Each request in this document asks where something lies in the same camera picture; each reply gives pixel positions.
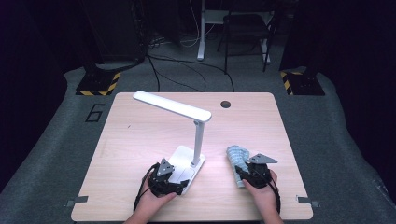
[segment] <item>white desk lamp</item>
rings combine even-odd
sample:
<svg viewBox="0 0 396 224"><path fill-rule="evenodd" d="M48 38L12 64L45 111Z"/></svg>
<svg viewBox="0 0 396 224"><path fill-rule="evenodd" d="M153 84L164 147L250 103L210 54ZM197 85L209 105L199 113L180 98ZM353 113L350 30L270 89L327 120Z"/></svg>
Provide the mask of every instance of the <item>white desk lamp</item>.
<svg viewBox="0 0 396 224"><path fill-rule="evenodd" d="M196 126L194 150L185 146L179 146L169 159L169 163L175 168L169 178L169 182L180 183L183 180L189 179L189 185L183 190L183 194L186 193L192 180L198 174L198 171L205 161L205 156L201 154L202 139L204 136L205 123L212 118L212 114L209 111L144 91L137 91L134 94L134 99L194 120Z"/></svg>

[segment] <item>wooden table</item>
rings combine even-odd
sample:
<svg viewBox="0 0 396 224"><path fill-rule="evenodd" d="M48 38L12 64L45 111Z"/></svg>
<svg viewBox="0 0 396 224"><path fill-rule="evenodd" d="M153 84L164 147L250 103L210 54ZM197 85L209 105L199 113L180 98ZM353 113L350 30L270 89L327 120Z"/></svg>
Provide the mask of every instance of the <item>wooden table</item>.
<svg viewBox="0 0 396 224"><path fill-rule="evenodd" d="M278 160L268 164L277 176L281 217L309 219L304 183L294 159L282 119L271 93L265 92L156 92L212 113L205 124L202 154L205 163L186 194L177 196L152 221L261 220L251 196L239 189L226 149L238 145ZM220 103L229 101L231 107ZM151 165L169 159L180 145L194 148L195 125L181 117L138 102L131 92L115 97L105 127L76 203L75 221L123 221L133 212L142 177Z"/></svg>

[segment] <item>lamp base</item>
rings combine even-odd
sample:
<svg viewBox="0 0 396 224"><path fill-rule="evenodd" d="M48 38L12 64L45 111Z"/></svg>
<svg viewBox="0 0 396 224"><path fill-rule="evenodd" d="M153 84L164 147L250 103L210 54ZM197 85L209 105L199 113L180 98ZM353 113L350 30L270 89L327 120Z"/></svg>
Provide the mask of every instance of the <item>lamp base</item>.
<svg viewBox="0 0 396 224"><path fill-rule="evenodd" d="M169 159L169 163L175 167L174 172L169 177L169 182L180 183L183 180L190 180L189 185L183 189L182 194L187 192L192 180L196 177L205 161L205 156L201 154L198 164L195 167L191 167L193 158L194 150L189 147L179 146Z"/></svg>

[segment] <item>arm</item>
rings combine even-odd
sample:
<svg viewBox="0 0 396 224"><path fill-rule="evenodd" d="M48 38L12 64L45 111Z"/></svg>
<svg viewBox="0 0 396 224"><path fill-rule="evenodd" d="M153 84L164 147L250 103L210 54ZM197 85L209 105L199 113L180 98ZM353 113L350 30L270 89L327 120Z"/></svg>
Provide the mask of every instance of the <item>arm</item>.
<svg viewBox="0 0 396 224"><path fill-rule="evenodd" d="M271 170L271 182L274 186L277 180L276 174ZM280 224L283 223L279 213L276 211L276 197L272 189L266 186L262 189L256 189L251 186L245 179L242 180L245 184L246 189L253 196L254 203L259 209L260 214L266 224Z"/></svg>
<svg viewBox="0 0 396 224"><path fill-rule="evenodd" d="M124 222L124 224L146 224L149 220L167 203L176 197L176 194L170 193L157 198L151 193L146 178L144 187L142 189L143 195L140 198L139 204L134 213Z"/></svg>

